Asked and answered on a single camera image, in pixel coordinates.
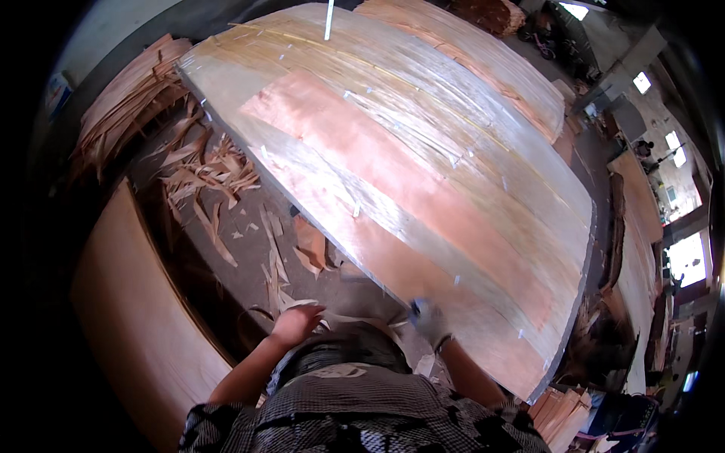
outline worker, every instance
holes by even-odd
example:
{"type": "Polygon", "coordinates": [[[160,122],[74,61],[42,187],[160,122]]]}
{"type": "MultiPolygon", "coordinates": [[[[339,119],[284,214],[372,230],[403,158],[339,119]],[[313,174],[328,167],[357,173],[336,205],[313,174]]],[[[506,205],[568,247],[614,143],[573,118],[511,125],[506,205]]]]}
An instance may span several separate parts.
{"type": "Polygon", "coordinates": [[[188,414],[182,452],[548,452],[531,418],[451,335],[442,311],[409,319],[443,359],[455,390],[413,375],[367,323],[318,335],[324,307],[283,312],[272,333],[188,414]],[[254,405],[267,384],[267,400],[254,405]]]}
{"type": "Polygon", "coordinates": [[[655,144],[653,142],[640,140],[634,147],[634,153],[637,155],[639,160],[644,160],[652,155],[652,148],[654,147],[655,144]]]}

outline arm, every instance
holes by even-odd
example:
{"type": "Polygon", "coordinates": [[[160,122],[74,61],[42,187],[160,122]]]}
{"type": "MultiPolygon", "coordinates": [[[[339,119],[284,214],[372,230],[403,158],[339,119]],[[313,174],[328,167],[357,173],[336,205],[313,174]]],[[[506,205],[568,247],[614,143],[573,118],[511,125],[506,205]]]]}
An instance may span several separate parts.
{"type": "Polygon", "coordinates": [[[491,377],[451,338],[443,343],[440,353],[456,391],[489,409],[506,402],[506,396],[491,377]]]}
{"type": "Polygon", "coordinates": [[[488,408],[506,401],[499,386],[451,337],[440,308],[427,299],[415,299],[408,317],[418,333],[440,354],[458,393],[488,408]]]}
{"type": "Polygon", "coordinates": [[[274,367],[310,335],[324,309],[319,305],[300,305],[282,313],[272,333],[219,382],[209,402],[256,404],[274,367]]]}

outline wooden plank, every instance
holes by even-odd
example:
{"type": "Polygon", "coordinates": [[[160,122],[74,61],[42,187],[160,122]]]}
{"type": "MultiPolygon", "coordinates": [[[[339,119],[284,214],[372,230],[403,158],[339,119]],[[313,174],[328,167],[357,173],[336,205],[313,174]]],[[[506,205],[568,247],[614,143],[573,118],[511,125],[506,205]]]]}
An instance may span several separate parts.
{"type": "Polygon", "coordinates": [[[511,102],[549,143],[561,134],[562,94],[501,40],[424,0],[367,0],[354,12],[417,36],[460,63],[511,102]]]}
{"type": "Polygon", "coordinates": [[[320,7],[200,43],[185,81],[353,264],[400,301],[437,300],[477,363],[528,399],[578,299],[591,199],[485,82],[342,10],[323,43],[320,7]]]}
{"type": "Polygon", "coordinates": [[[531,417],[532,420],[536,419],[547,399],[549,399],[549,392],[544,391],[543,395],[539,397],[536,403],[529,408],[529,417],[531,417]]]}
{"type": "Polygon", "coordinates": [[[136,427],[156,449],[175,451],[187,412],[233,360],[170,280],[127,179],[86,242],[70,299],[136,427]]]}
{"type": "Polygon", "coordinates": [[[631,149],[607,165],[607,168],[624,178],[624,197],[627,209],[634,213],[633,221],[638,224],[647,244],[661,241],[663,235],[660,208],[642,165],[631,149]]]}

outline gloved hand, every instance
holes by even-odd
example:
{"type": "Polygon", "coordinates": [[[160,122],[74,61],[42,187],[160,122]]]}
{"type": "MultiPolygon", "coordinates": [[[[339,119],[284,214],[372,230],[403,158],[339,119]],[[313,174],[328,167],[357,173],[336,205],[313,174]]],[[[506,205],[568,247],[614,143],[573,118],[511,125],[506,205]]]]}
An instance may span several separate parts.
{"type": "Polygon", "coordinates": [[[441,346],[447,339],[452,338],[443,312],[428,299],[422,297],[413,299],[408,310],[408,320],[436,353],[440,352],[441,346]]]}

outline hand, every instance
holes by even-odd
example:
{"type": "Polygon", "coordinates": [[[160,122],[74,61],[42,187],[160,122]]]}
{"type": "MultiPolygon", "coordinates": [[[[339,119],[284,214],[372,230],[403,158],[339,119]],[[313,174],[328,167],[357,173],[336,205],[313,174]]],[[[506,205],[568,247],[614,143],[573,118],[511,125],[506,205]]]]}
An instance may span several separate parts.
{"type": "Polygon", "coordinates": [[[298,305],[286,310],[277,318],[270,339],[287,350],[294,348],[310,336],[324,309],[323,305],[298,305]]]}
{"type": "Polygon", "coordinates": [[[410,304],[408,319],[435,352],[446,338],[450,338],[448,322],[441,309],[428,299],[416,297],[410,304]]]}

